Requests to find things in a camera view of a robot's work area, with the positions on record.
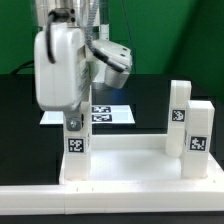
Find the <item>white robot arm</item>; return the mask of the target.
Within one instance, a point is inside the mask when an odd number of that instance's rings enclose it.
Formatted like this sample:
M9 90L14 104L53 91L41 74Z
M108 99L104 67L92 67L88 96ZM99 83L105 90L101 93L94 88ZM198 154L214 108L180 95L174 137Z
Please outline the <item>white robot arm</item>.
M89 98L99 64L85 44L94 0L34 0L39 32L34 43L36 97L44 111L64 113L79 131L81 104Z

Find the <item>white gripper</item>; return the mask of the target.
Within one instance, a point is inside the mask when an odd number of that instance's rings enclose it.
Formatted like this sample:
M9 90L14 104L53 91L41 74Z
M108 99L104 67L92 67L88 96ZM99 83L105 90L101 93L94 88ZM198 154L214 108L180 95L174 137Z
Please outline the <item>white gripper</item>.
M73 110L83 101L90 86L83 32L61 23L51 27L51 34L54 64L47 57L45 32L39 32L35 38L37 102L44 111L72 111L65 113L67 130L80 131L82 114Z

